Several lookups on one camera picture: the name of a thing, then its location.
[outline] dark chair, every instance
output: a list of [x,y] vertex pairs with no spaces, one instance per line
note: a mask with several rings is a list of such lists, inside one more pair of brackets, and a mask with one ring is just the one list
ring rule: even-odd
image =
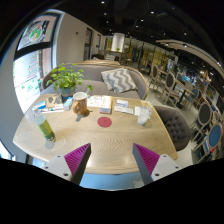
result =
[[94,57],[96,57],[100,60],[104,60],[104,55],[102,55],[102,54],[93,54],[91,59],[93,59]]
[[184,149],[191,139],[190,128],[184,117],[175,109],[169,107],[154,107],[163,121],[176,151]]

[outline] glass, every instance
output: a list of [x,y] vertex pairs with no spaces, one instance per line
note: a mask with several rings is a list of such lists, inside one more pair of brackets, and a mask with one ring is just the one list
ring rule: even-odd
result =
[[140,114],[138,116],[138,123],[144,125],[152,115],[152,109],[150,107],[142,106]]

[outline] patterned pillow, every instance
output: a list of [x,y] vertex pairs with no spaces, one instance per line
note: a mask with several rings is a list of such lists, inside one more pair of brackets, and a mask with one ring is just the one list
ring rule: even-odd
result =
[[94,57],[92,60],[100,60],[99,58]]
[[115,59],[115,56],[112,54],[107,54],[105,57],[105,60],[109,60],[109,61],[114,61],[114,59]]
[[103,81],[107,85],[108,90],[113,90],[113,87],[110,84],[110,81],[108,79],[108,74],[114,74],[116,71],[120,71],[120,70],[124,70],[124,68],[118,68],[118,69],[114,69],[114,70],[109,70],[109,71],[101,72],[102,77],[103,77]]
[[108,74],[108,79],[115,93],[138,90],[127,69]]

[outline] pink circle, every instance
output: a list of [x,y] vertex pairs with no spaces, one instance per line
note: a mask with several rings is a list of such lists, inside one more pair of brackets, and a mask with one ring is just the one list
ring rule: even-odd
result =
[[107,127],[110,127],[111,124],[112,124],[112,121],[110,118],[108,117],[100,117],[98,120],[97,120],[97,123],[99,126],[103,127],[103,128],[107,128]]

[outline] white chair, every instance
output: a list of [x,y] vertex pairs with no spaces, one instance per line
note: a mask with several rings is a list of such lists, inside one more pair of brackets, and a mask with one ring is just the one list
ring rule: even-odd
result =
[[169,72],[168,75],[167,75],[165,88],[163,89],[163,92],[160,95],[160,99],[163,96],[163,93],[166,92],[168,94],[168,96],[166,98],[165,104],[167,103],[167,101],[170,98],[170,96],[172,96],[174,98],[177,98],[176,99],[176,103],[174,104],[176,106],[176,104],[178,102],[179,95],[178,95],[177,92],[175,92],[173,90],[174,85],[175,85],[175,77],[174,77],[174,75],[171,72]]

